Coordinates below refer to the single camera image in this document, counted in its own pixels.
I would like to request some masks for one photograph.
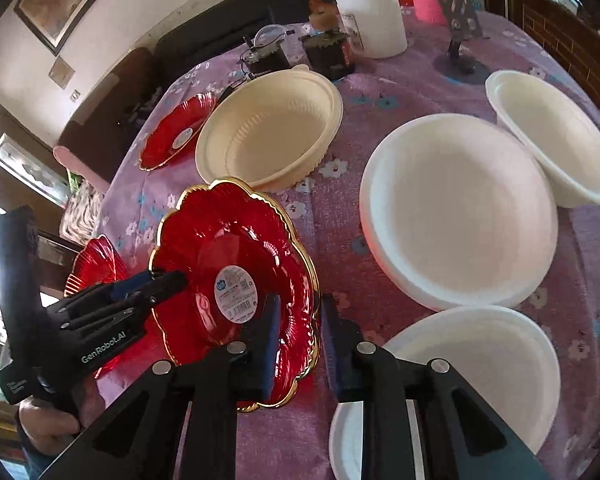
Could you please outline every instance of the white bucket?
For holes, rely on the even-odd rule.
[[[336,0],[353,50],[380,59],[407,49],[398,0]]]

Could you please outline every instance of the white plastic bowl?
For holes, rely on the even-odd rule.
[[[282,70],[240,87],[209,117],[196,146],[210,184],[234,176],[259,191],[280,191],[320,163],[342,120],[342,97],[325,77]]]
[[[522,72],[489,76],[487,97],[498,124],[542,164],[561,207],[600,204],[600,130],[551,84]]]
[[[440,114],[393,131],[360,187],[368,246],[405,294],[433,310],[515,306],[555,253],[557,212],[538,164],[481,119]]]
[[[440,312],[400,332],[384,345],[396,357],[426,364],[451,363],[526,446],[537,453],[554,422],[560,367],[554,347],[528,317],[494,306]],[[407,402],[416,478],[424,480],[413,403]],[[340,404],[331,422],[329,456],[337,480],[360,478],[362,403]]]

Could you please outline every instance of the table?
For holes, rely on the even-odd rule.
[[[378,344],[432,312],[401,293],[365,245],[358,189],[369,156],[394,128],[427,114],[460,112],[495,121],[483,86],[462,84],[432,69],[433,59],[448,46],[446,28],[418,22],[412,8],[402,13],[407,51],[392,59],[360,60],[354,74],[336,83],[344,118],[327,155],[308,178],[276,194],[314,260],[322,291],[332,292],[340,312]],[[536,42],[500,16],[481,13],[480,20],[488,39],[470,41],[465,48],[492,70],[520,70],[550,81],[600,127],[600,112]],[[106,194],[99,231],[133,272],[146,268],[160,218],[186,187],[202,183],[192,159],[151,173],[139,170],[143,141],[180,102],[198,92],[221,91],[236,79],[242,50],[198,65],[170,87]],[[569,480],[586,466],[579,448],[600,423],[600,207],[560,209],[558,218],[554,262],[521,310],[551,338],[560,361],[560,407],[539,457],[555,479]],[[101,378],[107,402],[165,356],[160,344],[147,344],[133,362]],[[333,478],[328,438],[334,407],[320,361],[288,405],[240,416],[237,478]]]

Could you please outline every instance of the flower pattern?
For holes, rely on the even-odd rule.
[[[591,348],[586,341],[582,339],[574,339],[569,346],[569,359],[572,361],[582,361],[586,359],[591,352]]]
[[[591,320],[591,333],[595,338],[600,337],[600,322],[597,319]]]
[[[357,236],[353,238],[353,240],[349,244],[349,247],[351,247],[351,250],[359,256],[369,254],[369,246],[366,244],[364,236]]]
[[[366,95],[361,94],[360,97],[353,97],[351,102],[355,105],[366,105],[367,103],[371,102],[371,99],[369,99]]]
[[[314,180],[312,178],[305,178],[298,182],[296,185],[296,191],[298,193],[311,193],[311,188],[314,185]]]
[[[546,72],[542,70],[539,66],[533,67],[531,70],[529,70],[529,73],[542,80],[544,80],[544,78],[546,77]]]
[[[546,306],[548,297],[549,293],[546,288],[544,288],[544,286],[539,286],[533,291],[531,296],[529,296],[529,303],[531,303],[536,310],[541,310]]]
[[[580,440],[580,437],[577,435],[571,435],[567,440],[567,443],[564,445],[564,452],[562,453],[563,458],[567,458],[569,453],[576,447],[576,444]]]
[[[382,110],[393,110],[398,107],[398,99],[395,96],[387,95],[376,100],[376,106]]]
[[[151,215],[156,220],[161,220],[162,217],[164,216],[164,211],[162,209],[158,208],[157,206],[152,205],[149,208],[149,215]]]
[[[154,228],[148,228],[145,232],[144,232],[144,236],[142,237],[142,239],[144,240],[145,244],[148,244],[151,242],[151,240],[154,239]]]
[[[285,211],[288,213],[289,218],[298,220],[306,215],[306,205],[302,202],[290,202],[285,206]]]
[[[325,178],[340,178],[347,173],[347,165],[348,163],[346,160],[336,158],[331,162],[327,162],[320,170],[318,170],[318,173]]]

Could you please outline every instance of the barcode sticker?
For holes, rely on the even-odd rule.
[[[231,322],[246,323],[256,313],[258,291],[242,267],[230,265],[218,272],[214,293],[220,312]]]

